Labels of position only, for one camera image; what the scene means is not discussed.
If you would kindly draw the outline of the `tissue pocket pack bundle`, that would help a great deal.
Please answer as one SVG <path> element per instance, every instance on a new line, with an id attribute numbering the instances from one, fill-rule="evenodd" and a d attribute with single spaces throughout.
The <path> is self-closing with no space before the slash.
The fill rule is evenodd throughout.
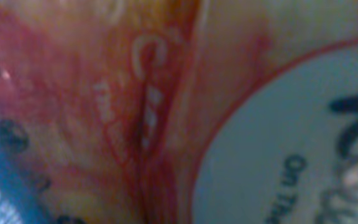
<path id="1" fill-rule="evenodd" d="M 274 69 L 358 38 L 358 1 L 0 1 L 0 119 L 52 215 L 185 222 L 188 168 Z"/>

